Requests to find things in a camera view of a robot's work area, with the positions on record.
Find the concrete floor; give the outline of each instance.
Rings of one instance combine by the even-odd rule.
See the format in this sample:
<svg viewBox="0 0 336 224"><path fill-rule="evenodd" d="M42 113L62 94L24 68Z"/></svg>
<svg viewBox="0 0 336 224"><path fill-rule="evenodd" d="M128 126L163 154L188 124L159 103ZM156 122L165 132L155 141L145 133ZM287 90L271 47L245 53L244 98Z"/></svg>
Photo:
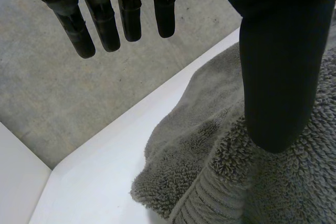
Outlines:
<svg viewBox="0 0 336 224"><path fill-rule="evenodd" d="M0 121L50 168L240 25L227 0L177 0L162 39L142 2L143 36L129 43L112 0L121 48L107 53L80 0L97 50L83 60L40 0L1 0Z"/></svg>

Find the black glove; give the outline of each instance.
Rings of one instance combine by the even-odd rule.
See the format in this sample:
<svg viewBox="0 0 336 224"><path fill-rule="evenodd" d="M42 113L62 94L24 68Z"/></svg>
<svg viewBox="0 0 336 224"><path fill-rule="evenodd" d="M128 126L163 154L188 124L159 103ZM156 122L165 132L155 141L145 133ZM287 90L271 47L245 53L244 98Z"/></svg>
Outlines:
<svg viewBox="0 0 336 224"><path fill-rule="evenodd" d="M78 7L78 0L42 0L56 14L77 53L92 57L96 50ZM118 0L125 37L128 41L141 38L140 0ZM120 48L114 11L110 0L85 0L103 47L108 52ZM154 0L159 33L166 38L175 31L175 0Z"/></svg>

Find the black fingertip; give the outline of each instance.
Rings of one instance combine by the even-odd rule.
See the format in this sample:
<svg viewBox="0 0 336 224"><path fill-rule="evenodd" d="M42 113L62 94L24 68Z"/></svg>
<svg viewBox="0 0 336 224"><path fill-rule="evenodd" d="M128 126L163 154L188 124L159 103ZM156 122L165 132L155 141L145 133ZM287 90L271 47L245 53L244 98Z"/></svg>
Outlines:
<svg viewBox="0 0 336 224"><path fill-rule="evenodd" d="M126 40L138 41L141 38L140 9L121 10L121 19Z"/></svg>
<svg viewBox="0 0 336 224"><path fill-rule="evenodd" d="M157 28L162 38L169 38L175 33L174 3L168 5L155 5Z"/></svg>
<svg viewBox="0 0 336 224"><path fill-rule="evenodd" d="M87 28L85 27L82 32L77 34L77 37L79 38L78 41L71 40L71 42L78 55L83 59L88 59L94 56L96 49Z"/></svg>

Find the terry cloth towel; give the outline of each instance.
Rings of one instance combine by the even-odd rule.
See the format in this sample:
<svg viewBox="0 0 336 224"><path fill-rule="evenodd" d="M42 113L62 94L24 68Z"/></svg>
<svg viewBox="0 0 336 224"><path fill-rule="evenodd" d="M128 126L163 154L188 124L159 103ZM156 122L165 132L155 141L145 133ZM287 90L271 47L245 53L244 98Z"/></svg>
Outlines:
<svg viewBox="0 0 336 224"><path fill-rule="evenodd" d="M243 94L235 44L193 75L153 131L133 199L173 224L336 223L334 41L311 120L285 152L267 153L249 139Z"/></svg>

